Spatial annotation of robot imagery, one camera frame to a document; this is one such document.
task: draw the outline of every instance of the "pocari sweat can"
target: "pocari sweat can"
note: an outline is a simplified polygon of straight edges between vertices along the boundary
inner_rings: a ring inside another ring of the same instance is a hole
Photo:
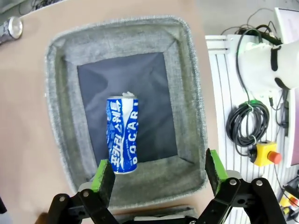
[[[137,169],[138,99],[134,95],[107,99],[109,161],[116,174]]]

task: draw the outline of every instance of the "table surface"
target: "table surface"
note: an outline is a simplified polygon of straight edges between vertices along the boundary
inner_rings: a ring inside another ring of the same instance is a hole
[[[21,39],[1,45],[0,51],[0,195],[14,223],[34,223],[41,212],[48,211],[54,195],[71,194],[44,95],[44,60],[50,40],[58,33],[88,23],[153,14],[176,15],[191,28],[199,60],[209,146],[218,148],[213,82],[194,0],[68,0],[42,8],[22,17]],[[212,196],[207,187],[189,198],[159,206],[190,204],[200,213]]]

